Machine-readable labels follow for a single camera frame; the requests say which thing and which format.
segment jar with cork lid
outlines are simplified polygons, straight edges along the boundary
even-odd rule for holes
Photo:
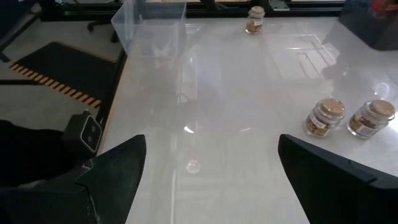
[[[324,138],[335,129],[344,118],[344,104],[336,99],[321,100],[312,109],[305,120],[305,129],[309,135]]]
[[[394,119],[396,109],[384,100],[367,101],[349,119],[347,129],[356,137],[368,139]]]
[[[258,34],[262,27],[262,18],[266,13],[261,6],[254,6],[249,11],[248,22],[246,23],[246,32],[248,34]]]

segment floor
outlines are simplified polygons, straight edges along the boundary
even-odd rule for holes
[[[89,33],[88,22],[41,22],[36,21],[20,35],[4,53],[11,62],[0,62],[0,80],[24,79],[22,75],[8,69],[20,58],[45,46],[52,41],[83,48],[96,55],[116,59],[121,50],[119,43],[110,42],[111,25],[96,27]],[[69,98],[46,86],[5,86],[0,87],[0,119],[34,129],[56,129],[63,131],[73,114],[97,109]]]

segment table surface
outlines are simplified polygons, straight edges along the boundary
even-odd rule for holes
[[[187,19],[181,61],[129,57],[101,152],[145,134],[147,159],[126,223],[308,223],[282,165],[291,134],[398,175],[398,119],[363,141],[345,128],[365,102],[398,106],[398,52],[377,52],[337,18]],[[303,131],[328,97],[346,117],[326,139]]]

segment orange and black striped tape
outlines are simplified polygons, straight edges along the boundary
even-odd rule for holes
[[[57,90],[69,97],[72,97],[73,99],[76,99],[76,100],[78,100],[82,103],[85,103],[89,106],[92,106],[94,108],[99,107],[101,104],[101,100],[97,100],[87,94],[84,94],[80,91],[73,89],[70,86],[66,86],[62,83],[59,83],[59,82],[49,78],[49,77],[46,77],[46,76],[39,74],[37,72],[34,72],[32,70],[29,70],[28,68],[24,68],[23,66],[18,65],[16,63],[11,65],[10,69],[12,69],[22,75],[25,75],[26,77],[30,78],[31,80],[34,80],[38,83],[46,85],[54,90]]]

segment black chair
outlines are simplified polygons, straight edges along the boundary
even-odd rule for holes
[[[120,0],[112,0],[112,1],[107,2],[107,3],[121,3],[121,2],[120,2]],[[111,23],[111,21],[94,21],[94,22],[90,22],[87,25],[87,29],[88,29],[88,31],[93,32],[95,26],[102,26],[102,25],[107,25],[107,24],[110,24],[110,23]],[[112,34],[112,37],[111,37],[111,42],[112,43],[117,43],[118,41],[119,41],[118,35],[117,35],[116,31],[113,31],[113,34]]]

